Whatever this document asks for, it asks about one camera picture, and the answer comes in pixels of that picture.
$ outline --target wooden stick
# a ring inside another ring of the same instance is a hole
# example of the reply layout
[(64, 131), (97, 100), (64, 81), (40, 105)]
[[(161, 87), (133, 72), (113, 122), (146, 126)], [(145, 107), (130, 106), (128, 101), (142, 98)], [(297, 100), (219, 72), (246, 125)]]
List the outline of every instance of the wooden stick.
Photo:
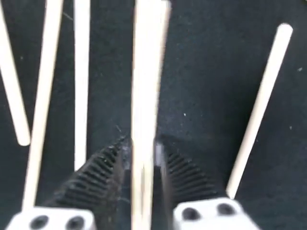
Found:
[(166, 0), (136, 1), (131, 100), (133, 230), (151, 227), (153, 142), (169, 15)]
[(22, 146), (30, 144), (30, 130), (24, 109), (23, 97), (17, 77), (10, 38), (6, 28), (0, 1), (0, 70), (6, 97), (12, 115), (17, 142)]
[(74, 0), (75, 171), (86, 162), (90, 18), (91, 1)]
[(231, 199), (234, 199), (236, 196), (249, 154), (253, 148), (265, 109), (290, 42), (292, 31), (292, 27), (285, 23), (281, 24), (277, 29), (253, 111), (227, 185), (226, 192)]
[(62, 7), (63, 0), (47, 0), (32, 141), (24, 185), (23, 210), (32, 208), (35, 205), (51, 97), (53, 71), (58, 49)]

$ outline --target white plastic block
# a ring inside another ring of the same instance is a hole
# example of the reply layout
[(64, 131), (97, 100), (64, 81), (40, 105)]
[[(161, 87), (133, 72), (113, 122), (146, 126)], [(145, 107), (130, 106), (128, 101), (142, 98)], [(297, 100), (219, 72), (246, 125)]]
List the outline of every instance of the white plastic block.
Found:
[(6, 230), (96, 230), (91, 211), (35, 207), (16, 214)]
[(242, 206), (228, 198), (180, 203), (173, 215), (174, 230), (260, 230)]

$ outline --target black background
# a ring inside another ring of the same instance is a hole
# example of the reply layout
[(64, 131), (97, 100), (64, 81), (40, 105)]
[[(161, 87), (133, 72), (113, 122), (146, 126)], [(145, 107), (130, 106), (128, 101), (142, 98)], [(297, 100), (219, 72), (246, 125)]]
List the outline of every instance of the black background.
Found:
[[(2, 0), (32, 127), (45, 2)], [(88, 152), (130, 132), (133, 6), (91, 1)], [(65, 0), (37, 203), (73, 171), (73, 1)], [(237, 198), (263, 229), (307, 228), (307, 3), (176, 0), (158, 133), (192, 142), (226, 185), (280, 23), (294, 33)], [(17, 144), (0, 81), (0, 228), (18, 212), (29, 147)]]

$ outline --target mounting hole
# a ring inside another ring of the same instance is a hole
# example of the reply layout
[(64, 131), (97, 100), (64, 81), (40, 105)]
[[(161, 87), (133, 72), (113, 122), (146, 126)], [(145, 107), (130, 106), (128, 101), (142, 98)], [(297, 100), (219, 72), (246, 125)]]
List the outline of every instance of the mounting hole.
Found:
[(30, 229), (32, 230), (42, 229), (43, 227), (47, 225), (48, 220), (49, 218), (46, 215), (38, 216), (31, 221)]
[(199, 218), (201, 218), (201, 216), (196, 209), (188, 207), (183, 210), (182, 218), (184, 220), (198, 220)]
[(66, 230), (81, 230), (84, 227), (84, 219), (80, 216), (71, 218), (66, 224)]
[(220, 215), (225, 215), (225, 216), (230, 216), (236, 213), (234, 208), (229, 205), (229, 204), (219, 204), (217, 207), (217, 211), (219, 212)]

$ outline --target black ribbed rubber pad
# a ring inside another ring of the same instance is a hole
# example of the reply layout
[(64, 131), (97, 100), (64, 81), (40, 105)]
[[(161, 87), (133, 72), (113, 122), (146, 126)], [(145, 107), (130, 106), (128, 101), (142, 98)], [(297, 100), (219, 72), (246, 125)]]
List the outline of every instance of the black ribbed rubber pad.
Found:
[(165, 169), (162, 170), (167, 172), (162, 179), (169, 185), (167, 189), (170, 195), (167, 196), (172, 200), (172, 208), (181, 202), (226, 196), (224, 188), (212, 174), (202, 171), (185, 155), (169, 151), (167, 141), (160, 143), (163, 145), (163, 158), (166, 162)]
[(128, 141), (122, 138), (92, 155), (43, 206), (88, 209), (93, 212), (98, 229), (114, 229), (129, 151)]

